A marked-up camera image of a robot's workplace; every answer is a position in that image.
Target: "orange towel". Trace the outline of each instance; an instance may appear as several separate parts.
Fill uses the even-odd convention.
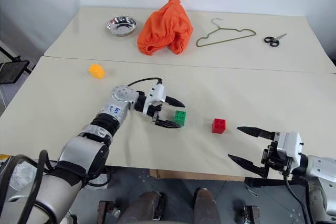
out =
[[[147,19],[138,36],[138,48],[145,55],[165,46],[180,54],[187,47],[193,27],[180,0],[169,0]]]

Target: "stainless steel bowl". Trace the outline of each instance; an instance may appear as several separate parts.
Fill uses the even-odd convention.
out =
[[[119,16],[106,24],[106,29],[116,36],[126,36],[135,30],[137,23],[132,17]]]

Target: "scissors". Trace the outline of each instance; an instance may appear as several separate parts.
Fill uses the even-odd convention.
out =
[[[274,38],[274,37],[266,37],[264,39],[264,42],[269,43],[269,45],[271,47],[277,47],[280,44],[279,39],[281,39],[285,35],[287,35],[287,34],[280,35],[279,37],[276,37],[276,38]]]

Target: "cable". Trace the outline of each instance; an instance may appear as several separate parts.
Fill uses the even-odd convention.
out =
[[[289,193],[294,197],[294,199],[297,200],[297,202],[300,204],[301,209],[302,209],[302,213],[303,213],[303,218],[304,218],[304,222],[306,224],[309,224],[308,222],[308,218],[307,218],[307,214],[306,214],[306,209],[304,207],[304,204],[302,203],[302,201],[299,199],[299,197],[293,192],[292,188],[290,187],[288,180],[287,180],[287,176],[284,175],[284,181],[286,183],[286,188],[288,189]]]
[[[40,152],[38,163],[37,163],[37,169],[36,169],[36,175],[34,178],[33,185],[31,187],[29,196],[26,200],[25,206],[21,212],[18,224],[25,224],[29,218],[30,212],[33,209],[38,191],[40,189],[40,185],[42,182],[43,177],[43,171],[44,171],[44,164],[47,162],[48,159],[48,153],[46,150],[42,150]]]
[[[7,190],[9,187],[9,182],[10,182],[10,178],[14,172],[15,167],[19,164],[26,161],[27,163],[37,167],[38,164],[32,160],[31,158],[25,156],[25,155],[16,155],[13,156],[10,159],[10,162],[6,165],[6,169],[3,171],[3,177],[1,179],[1,187],[0,187],[0,215],[2,213],[3,207],[4,207],[4,203],[5,203],[5,199],[6,199],[6,195],[7,195]],[[49,173],[49,170],[44,168],[43,165],[43,172],[45,173]]]
[[[78,222],[77,222],[77,216],[76,215],[74,215],[74,214],[72,214],[72,213],[70,213],[70,211],[68,210],[68,213],[70,214],[70,217],[72,218],[72,220],[73,220],[73,224],[78,224]]]
[[[106,175],[107,175],[107,181],[105,183],[94,184],[94,183],[88,182],[88,185],[93,186],[93,187],[101,187],[101,186],[107,185],[110,182],[112,175],[111,175],[110,169],[108,169],[106,166],[105,166],[105,170],[106,170]]]
[[[51,163],[50,163],[50,160],[49,160],[49,156],[48,156],[48,152],[46,151],[46,160],[45,160],[45,164],[46,164],[46,166],[47,166],[47,168],[48,168],[48,170],[49,170],[49,172],[51,172],[53,169],[54,169],[54,167],[51,165]]]
[[[159,78],[159,77],[151,77],[151,78],[145,78],[145,79],[141,79],[141,80],[132,82],[132,83],[128,84],[128,87],[132,86],[133,84],[142,82],[142,81],[150,81],[150,80],[158,80],[157,84],[161,84],[162,83],[162,79],[161,78]]]
[[[4,66],[5,64],[6,64],[6,62],[4,62],[4,63],[1,65],[1,67],[0,67],[0,73],[1,73],[1,70],[2,70],[2,68],[3,68],[3,66]],[[2,99],[3,102],[4,102],[4,106],[5,106],[5,109],[6,109],[6,108],[7,108],[7,105],[6,105],[4,96],[3,96],[3,94],[2,94],[2,89],[1,89],[1,87],[0,87],[0,95],[1,95],[1,99]]]

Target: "red toy block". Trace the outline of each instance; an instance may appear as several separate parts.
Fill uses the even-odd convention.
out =
[[[225,129],[226,129],[225,120],[215,118],[214,122],[212,123],[212,133],[222,134],[225,131]]]

